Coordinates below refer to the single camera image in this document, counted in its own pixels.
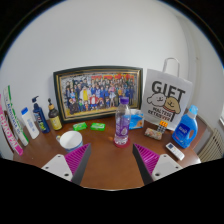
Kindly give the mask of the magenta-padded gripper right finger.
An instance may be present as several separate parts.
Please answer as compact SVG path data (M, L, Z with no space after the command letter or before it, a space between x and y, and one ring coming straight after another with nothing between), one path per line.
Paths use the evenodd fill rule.
M136 143L133 144L133 155L145 185L182 169L168 154L158 155Z

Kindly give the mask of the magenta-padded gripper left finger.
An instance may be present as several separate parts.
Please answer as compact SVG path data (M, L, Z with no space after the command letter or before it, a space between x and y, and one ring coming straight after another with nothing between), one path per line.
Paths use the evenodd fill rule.
M91 144L88 143L66 155L57 154L42 169L79 185L90 155Z

